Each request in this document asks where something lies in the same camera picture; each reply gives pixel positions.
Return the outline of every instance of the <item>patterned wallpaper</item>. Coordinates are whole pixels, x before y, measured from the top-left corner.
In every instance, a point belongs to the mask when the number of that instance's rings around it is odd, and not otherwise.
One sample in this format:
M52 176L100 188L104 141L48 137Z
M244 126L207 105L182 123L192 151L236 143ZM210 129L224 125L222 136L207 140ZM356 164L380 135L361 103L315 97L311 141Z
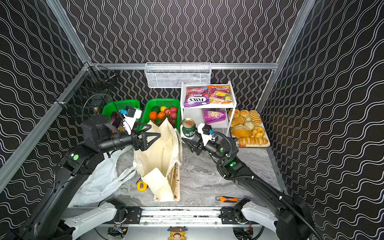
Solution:
M60 2L96 63L270 63L303 0Z
M271 70L213 70L212 84L232 81L239 109L255 109L271 75ZM180 99L180 88L149 88L144 71L120 71L112 97L117 100L136 99L144 109L153 98Z
M384 1L317 0L262 111L324 240L384 239L383 68Z
M82 63L45 0L0 1L0 166L39 122ZM19 227L52 182L53 167L77 144L61 114L0 193L0 239Z

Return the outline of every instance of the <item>purple candy bag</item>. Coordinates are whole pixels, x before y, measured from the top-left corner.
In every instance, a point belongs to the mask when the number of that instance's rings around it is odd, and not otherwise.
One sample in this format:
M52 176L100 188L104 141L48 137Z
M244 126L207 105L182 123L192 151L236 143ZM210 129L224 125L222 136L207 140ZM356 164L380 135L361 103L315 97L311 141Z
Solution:
M209 103L208 87L187 87L184 107L194 107Z
M206 124L225 120L225 108L203 108Z

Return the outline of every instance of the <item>metal mesh basket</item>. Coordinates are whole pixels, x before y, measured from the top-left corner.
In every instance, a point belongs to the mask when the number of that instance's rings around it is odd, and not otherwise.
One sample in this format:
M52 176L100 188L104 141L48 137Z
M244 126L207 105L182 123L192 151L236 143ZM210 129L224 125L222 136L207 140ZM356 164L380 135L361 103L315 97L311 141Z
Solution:
M146 63L150 88L181 88L184 84L210 84L211 63Z
M101 114L103 107L113 101L111 88L116 72L100 66L91 66L89 73L79 81L78 87L62 103L68 116L83 121L94 114Z

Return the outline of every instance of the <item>gray marble table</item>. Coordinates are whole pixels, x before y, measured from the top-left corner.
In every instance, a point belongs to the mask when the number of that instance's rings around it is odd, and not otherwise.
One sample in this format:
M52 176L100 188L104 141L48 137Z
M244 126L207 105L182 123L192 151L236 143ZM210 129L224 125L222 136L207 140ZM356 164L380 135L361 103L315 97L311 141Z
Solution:
M237 154L240 160L260 178L280 190L272 164L266 149L240 148ZM118 174L132 165L133 150L121 155L117 162ZM246 189L235 185L232 181L223 179L216 170L216 164L205 152L199 156L191 153L183 146L183 163L180 170L180 201L154 202L154 195L150 189L140 192L136 182L140 178L137 173L132 179L125 182L114 196L128 206L162 206L162 207L212 207L232 206L232 203L222 203L215 200L216 196L247 197L262 205L258 199Z

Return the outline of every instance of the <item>bread roll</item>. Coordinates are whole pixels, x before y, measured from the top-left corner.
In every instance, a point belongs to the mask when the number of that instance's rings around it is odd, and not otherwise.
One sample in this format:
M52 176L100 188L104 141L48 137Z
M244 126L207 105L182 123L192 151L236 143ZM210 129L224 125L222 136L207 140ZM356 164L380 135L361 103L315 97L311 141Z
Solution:
M255 126L259 126L262 122L260 114L256 110L251 110L250 112L251 121Z
M237 139L239 146L243 145L266 145L268 140L263 137L241 137Z
M244 124L247 120L243 116L238 116L237 118L232 119L231 127Z
M251 137L252 132L244 125L237 125L231 130L232 136L235 137Z
M249 130L253 129L255 126L251 121L246 121L243 125L249 128Z
M257 126L252 129L252 137L264 137L265 130L264 128Z
M248 110L243 109L243 110L240 111L240 116L243 116L243 117L245 117L245 118L248 118L249 115L250 115L250 114L249 114L249 111L248 111Z
M228 112L228 116L229 116L229 118L230 118L231 115L232 115L232 111L233 111L233 108L232 108L231 110L229 110L229 112ZM233 114L233 118L236 118L236 117L238 117L238 116L240 116L240 111L237 110L237 109L235 109L235 113Z

